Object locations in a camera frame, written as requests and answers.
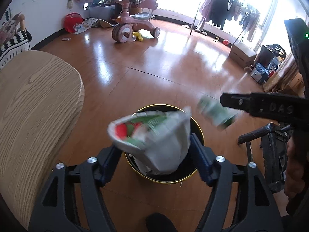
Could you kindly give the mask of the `white snack bag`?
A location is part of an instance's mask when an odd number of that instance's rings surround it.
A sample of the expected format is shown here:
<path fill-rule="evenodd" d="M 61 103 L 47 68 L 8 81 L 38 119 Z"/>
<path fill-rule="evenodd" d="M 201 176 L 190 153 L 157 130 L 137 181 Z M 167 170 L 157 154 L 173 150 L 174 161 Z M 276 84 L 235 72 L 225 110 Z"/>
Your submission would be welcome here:
<path fill-rule="evenodd" d="M 189 106 L 173 112 L 139 112 L 107 128 L 113 144 L 135 158 L 143 175 L 175 172 L 188 153 L 190 131 Z"/>

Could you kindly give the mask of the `small green milk carton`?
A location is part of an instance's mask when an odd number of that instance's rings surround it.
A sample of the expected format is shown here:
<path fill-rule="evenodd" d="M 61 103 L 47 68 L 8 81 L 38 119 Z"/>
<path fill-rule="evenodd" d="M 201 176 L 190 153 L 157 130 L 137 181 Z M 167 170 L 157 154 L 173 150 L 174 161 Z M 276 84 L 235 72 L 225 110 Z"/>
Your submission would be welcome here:
<path fill-rule="evenodd" d="M 201 97 L 197 104 L 197 110 L 219 129 L 226 129 L 232 125 L 240 114 L 239 110 L 223 107 L 219 100 L 209 96 Z"/>

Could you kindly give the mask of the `dark wooden chair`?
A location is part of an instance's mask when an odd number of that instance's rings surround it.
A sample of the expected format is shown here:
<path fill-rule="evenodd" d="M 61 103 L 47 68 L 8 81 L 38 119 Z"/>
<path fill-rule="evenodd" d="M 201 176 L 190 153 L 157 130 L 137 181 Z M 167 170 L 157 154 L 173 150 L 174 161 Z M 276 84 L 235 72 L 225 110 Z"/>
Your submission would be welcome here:
<path fill-rule="evenodd" d="M 245 144 L 247 158 L 252 162 L 251 142 L 258 138 L 261 139 L 260 149 L 263 153 L 263 164 L 265 167 L 265 180 L 270 191 L 277 193 L 284 189 L 285 171 L 287 166 L 287 142 L 288 134 L 292 130 L 291 126 L 280 127 L 274 123 L 260 127 L 238 137 L 237 144 Z"/>

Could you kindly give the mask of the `blue white patterned box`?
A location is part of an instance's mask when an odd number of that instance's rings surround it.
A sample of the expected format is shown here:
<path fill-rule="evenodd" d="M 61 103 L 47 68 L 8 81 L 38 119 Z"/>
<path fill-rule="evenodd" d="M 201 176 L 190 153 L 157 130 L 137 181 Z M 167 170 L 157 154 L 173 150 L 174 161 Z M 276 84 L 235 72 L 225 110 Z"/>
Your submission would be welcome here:
<path fill-rule="evenodd" d="M 250 75 L 259 85 L 263 85 L 269 79 L 269 72 L 260 63 L 255 64 Z"/>

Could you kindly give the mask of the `cardboard box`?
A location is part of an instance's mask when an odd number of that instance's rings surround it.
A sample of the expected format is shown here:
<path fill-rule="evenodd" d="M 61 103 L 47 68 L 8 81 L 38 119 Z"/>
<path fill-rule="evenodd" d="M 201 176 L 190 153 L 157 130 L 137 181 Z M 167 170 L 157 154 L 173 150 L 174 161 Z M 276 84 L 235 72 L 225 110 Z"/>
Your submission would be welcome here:
<path fill-rule="evenodd" d="M 236 43 L 232 45 L 229 53 L 229 57 L 234 60 L 242 69 L 251 65 L 257 53 L 250 47 L 247 47 L 244 43 Z"/>

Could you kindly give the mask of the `round wooden table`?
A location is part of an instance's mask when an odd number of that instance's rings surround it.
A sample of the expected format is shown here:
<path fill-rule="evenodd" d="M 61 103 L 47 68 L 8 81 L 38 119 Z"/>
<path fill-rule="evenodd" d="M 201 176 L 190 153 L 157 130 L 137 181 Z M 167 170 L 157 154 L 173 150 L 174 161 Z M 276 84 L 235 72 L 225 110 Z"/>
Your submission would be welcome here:
<path fill-rule="evenodd" d="M 25 51 L 1 70 L 1 196 L 23 228 L 81 113 L 78 71 L 43 51 Z"/>

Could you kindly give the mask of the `red ball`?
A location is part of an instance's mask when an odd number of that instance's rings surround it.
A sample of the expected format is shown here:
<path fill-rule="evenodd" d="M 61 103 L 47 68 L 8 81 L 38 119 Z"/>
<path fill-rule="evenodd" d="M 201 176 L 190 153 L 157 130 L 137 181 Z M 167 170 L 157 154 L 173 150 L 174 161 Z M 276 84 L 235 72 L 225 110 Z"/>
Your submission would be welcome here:
<path fill-rule="evenodd" d="M 224 44 L 225 46 L 228 46 L 228 45 L 229 45 L 229 41 L 226 40 L 226 39 L 224 39 L 224 40 L 223 40 L 223 44 Z"/>

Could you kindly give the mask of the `yellow toy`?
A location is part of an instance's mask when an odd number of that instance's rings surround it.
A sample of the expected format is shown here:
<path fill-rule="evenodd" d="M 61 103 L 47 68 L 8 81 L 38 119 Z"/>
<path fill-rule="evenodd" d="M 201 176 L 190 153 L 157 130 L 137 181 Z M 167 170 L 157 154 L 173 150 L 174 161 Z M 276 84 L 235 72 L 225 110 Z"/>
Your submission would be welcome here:
<path fill-rule="evenodd" d="M 133 41 L 143 41 L 143 37 L 140 32 L 133 32 L 132 39 Z"/>

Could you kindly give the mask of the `pink children tricycle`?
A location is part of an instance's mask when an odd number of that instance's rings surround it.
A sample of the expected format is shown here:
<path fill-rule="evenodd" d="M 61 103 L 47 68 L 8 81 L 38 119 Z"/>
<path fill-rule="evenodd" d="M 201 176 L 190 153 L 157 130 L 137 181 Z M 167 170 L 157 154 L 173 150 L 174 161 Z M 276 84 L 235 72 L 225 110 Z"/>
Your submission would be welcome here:
<path fill-rule="evenodd" d="M 133 41 L 134 32 L 139 30 L 147 30 L 152 37 L 157 38 L 160 34 L 160 28 L 155 27 L 151 23 L 151 15 L 154 10 L 157 9 L 157 0 L 143 0 L 139 7 L 142 9 L 149 9 L 150 12 L 140 12 L 135 15 L 130 15 L 130 4 L 137 0 L 110 0 L 116 4 L 121 5 L 122 9 L 119 16 L 116 18 L 116 26 L 112 30 L 112 39 L 118 43 L 126 43 L 127 41 Z"/>

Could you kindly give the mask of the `hanging clothes rack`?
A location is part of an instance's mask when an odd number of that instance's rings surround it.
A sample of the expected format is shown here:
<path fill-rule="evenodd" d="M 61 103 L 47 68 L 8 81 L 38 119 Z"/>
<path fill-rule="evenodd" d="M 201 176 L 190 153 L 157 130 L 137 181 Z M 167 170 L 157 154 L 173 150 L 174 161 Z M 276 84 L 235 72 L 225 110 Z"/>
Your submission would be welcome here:
<path fill-rule="evenodd" d="M 237 21 L 242 26 L 241 32 L 252 42 L 260 21 L 260 12 L 243 0 L 204 0 L 197 10 L 201 20 L 197 24 L 196 32 L 206 33 L 204 26 L 212 23 L 213 26 L 224 29 L 226 21 Z"/>

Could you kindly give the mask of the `papers on floor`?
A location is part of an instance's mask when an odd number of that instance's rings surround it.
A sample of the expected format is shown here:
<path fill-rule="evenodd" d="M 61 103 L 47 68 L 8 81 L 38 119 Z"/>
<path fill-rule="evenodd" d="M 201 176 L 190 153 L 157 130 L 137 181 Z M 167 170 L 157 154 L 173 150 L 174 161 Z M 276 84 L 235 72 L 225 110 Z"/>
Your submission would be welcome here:
<path fill-rule="evenodd" d="M 88 19 L 85 19 L 81 24 L 74 26 L 73 29 L 74 34 L 78 35 L 87 31 L 90 28 L 112 28 L 112 27 L 114 27 L 114 25 L 103 19 L 90 17 Z"/>

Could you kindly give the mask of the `red plastic bag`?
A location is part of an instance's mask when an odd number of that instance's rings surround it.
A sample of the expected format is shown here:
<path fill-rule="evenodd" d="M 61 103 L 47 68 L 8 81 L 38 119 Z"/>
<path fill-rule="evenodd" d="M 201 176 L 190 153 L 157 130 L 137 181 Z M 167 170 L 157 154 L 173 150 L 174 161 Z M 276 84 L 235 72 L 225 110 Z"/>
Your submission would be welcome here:
<path fill-rule="evenodd" d="M 75 27 L 83 23 L 83 17 L 79 13 L 70 13 L 64 17 L 63 25 L 68 33 L 74 33 Z"/>

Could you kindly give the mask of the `black white striped sofa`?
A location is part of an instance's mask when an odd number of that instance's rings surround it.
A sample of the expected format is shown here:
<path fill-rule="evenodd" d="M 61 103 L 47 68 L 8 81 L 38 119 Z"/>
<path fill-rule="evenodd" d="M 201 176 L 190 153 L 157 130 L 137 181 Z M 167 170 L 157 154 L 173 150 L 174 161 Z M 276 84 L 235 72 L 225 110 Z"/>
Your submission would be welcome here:
<path fill-rule="evenodd" d="M 18 54 L 30 50 L 32 35 L 25 26 L 25 16 L 19 12 L 11 15 L 10 9 L 4 14 L 1 27 L 1 70 Z"/>

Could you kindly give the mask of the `pink plush toy on sofa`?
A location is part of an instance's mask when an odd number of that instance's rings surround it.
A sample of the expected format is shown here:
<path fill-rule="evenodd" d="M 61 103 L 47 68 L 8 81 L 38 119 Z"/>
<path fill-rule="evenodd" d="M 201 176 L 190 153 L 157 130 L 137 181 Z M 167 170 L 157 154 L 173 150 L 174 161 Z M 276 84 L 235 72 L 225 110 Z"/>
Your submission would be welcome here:
<path fill-rule="evenodd" d="M 1 46 L 14 37 L 17 33 L 18 25 L 20 25 L 21 30 L 26 29 L 25 16 L 21 13 L 16 14 L 13 18 L 3 24 L 0 35 Z"/>

